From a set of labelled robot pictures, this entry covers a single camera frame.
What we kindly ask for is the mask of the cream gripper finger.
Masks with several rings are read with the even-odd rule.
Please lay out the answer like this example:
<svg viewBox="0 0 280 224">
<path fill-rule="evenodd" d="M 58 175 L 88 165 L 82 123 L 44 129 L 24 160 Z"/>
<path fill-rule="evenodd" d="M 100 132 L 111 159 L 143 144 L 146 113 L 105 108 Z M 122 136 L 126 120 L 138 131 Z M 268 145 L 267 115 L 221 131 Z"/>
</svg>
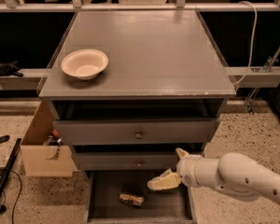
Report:
<svg viewBox="0 0 280 224">
<path fill-rule="evenodd" d="M 183 159 L 183 158 L 185 158 L 185 157 L 187 157 L 189 155 L 189 153 L 186 150 L 184 150 L 184 149 L 182 149 L 180 147 L 178 147 L 175 150 L 175 152 L 176 152 L 176 154 L 177 154 L 179 159 Z"/>
<path fill-rule="evenodd" d="M 171 169 L 166 170 L 159 176 L 156 176 L 147 182 L 147 186 L 151 190 L 174 189 L 180 185 L 181 181 L 177 172 Z"/>
</svg>

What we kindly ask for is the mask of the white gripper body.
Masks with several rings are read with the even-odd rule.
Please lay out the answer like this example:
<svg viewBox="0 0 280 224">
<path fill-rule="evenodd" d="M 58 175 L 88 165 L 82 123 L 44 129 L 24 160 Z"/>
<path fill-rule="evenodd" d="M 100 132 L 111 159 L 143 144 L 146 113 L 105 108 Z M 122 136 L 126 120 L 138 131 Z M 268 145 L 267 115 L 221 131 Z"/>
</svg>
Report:
<svg viewBox="0 0 280 224">
<path fill-rule="evenodd" d="M 195 166 L 201 158 L 201 155 L 188 155 L 182 157 L 177 163 L 176 171 L 178 177 L 185 186 L 194 188 L 200 186 L 195 177 Z"/>
</svg>

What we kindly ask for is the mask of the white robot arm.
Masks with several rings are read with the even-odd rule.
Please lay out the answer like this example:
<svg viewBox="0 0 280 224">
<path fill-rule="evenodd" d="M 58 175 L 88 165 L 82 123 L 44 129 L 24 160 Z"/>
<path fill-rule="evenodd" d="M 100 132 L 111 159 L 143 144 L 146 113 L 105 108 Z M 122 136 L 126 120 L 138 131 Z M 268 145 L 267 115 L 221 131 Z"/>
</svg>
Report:
<svg viewBox="0 0 280 224">
<path fill-rule="evenodd" d="M 233 199 L 254 202 L 259 196 L 280 205 L 280 175 L 240 153 L 218 159 L 189 154 L 177 148 L 176 171 L 166 170 L 147 182 L 151 190 L 208 187 Z"/>
</svg>

